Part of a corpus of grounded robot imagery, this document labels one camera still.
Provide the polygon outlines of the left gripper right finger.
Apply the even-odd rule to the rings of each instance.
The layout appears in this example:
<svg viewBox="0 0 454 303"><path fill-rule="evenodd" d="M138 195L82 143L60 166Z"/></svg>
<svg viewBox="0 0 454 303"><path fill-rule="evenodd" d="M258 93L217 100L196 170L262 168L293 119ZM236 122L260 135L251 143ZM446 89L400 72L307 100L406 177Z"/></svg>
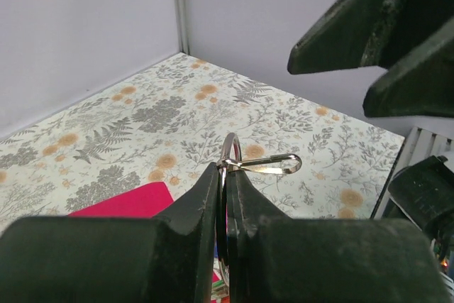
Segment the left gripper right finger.
<svg viewBox="0 0 454 303"><path fill-rule="evenodd" d="M403 219L261 219L247 302L449 302L426 237Z"/></svg>

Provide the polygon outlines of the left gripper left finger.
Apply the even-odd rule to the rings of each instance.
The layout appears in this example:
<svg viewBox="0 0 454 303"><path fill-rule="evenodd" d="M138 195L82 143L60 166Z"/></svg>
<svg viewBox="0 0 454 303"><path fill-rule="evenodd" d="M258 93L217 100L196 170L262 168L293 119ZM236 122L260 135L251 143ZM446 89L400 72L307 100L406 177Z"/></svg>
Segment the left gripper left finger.
<svg viewBox="0 0 454 303"><path fill-rule="evenodd" d="M1 235L2 302L209 302L218 169L152 218L26 216Z"/></svg>

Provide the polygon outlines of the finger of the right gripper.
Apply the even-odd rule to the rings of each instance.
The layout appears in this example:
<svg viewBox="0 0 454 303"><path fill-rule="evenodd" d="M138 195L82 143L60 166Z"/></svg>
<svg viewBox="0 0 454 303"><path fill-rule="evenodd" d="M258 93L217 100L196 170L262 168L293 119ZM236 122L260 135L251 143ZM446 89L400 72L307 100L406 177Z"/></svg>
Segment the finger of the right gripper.
<svg viewBox="0 0 454 303"><path fill-rule="evenodd" d="M453 117L453 19L393 65L368 89L368 118Z"/></svg>
<svg viewBox="0 0 454 303"><path fill-rule="evenodd" d="M292 75L390 68L453 17L453 0L337 0L290 52Z"/></svg>

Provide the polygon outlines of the large keyring with keys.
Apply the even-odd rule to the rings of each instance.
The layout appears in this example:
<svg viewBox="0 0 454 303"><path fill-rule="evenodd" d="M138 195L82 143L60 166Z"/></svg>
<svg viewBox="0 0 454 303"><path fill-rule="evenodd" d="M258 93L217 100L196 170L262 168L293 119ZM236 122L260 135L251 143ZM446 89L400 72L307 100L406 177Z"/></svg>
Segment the large keyring with keys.
<svg viewBox="0 0 454 303"><path fill-rule="evenodd" d="M267 158L242 160L239 138L229 133L216 163L219 171L216 208L216 246L221 279L228 287L232 302L247 302L252 271L250 242L261 219L288 219L267 197L256 189L247 173L290 175L302 167L293 153Z"/></svg>

